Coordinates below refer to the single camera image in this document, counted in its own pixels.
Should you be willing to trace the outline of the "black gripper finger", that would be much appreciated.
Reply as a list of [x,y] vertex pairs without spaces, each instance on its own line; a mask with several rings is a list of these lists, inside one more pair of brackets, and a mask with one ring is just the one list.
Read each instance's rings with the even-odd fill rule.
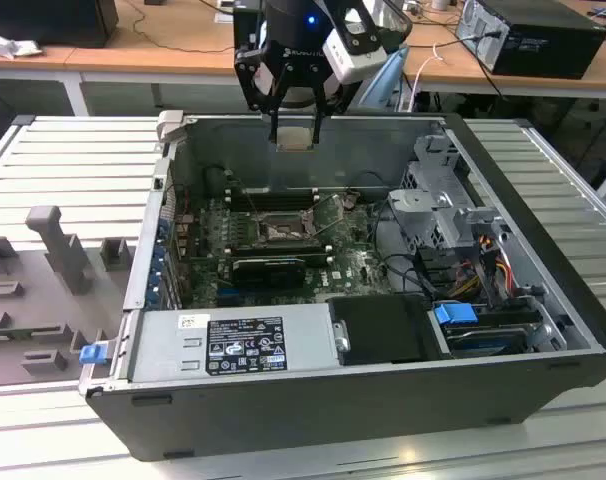
[[343,84],[334,73],[314,69],[310,72],[310,85],[314,97],[312,144],[320,141],[323,120],[343,114],[357,93],[357,83]]
[[[262,49],[249,50],[242,47],[235,50],[234,70],[248,108],[269,117],[269,141],[276,144],[279,109],[286,95],[286,66],[277,65],[272,71],[264,61]],[[258,77],[270,77],[266,93],[256,83]]]

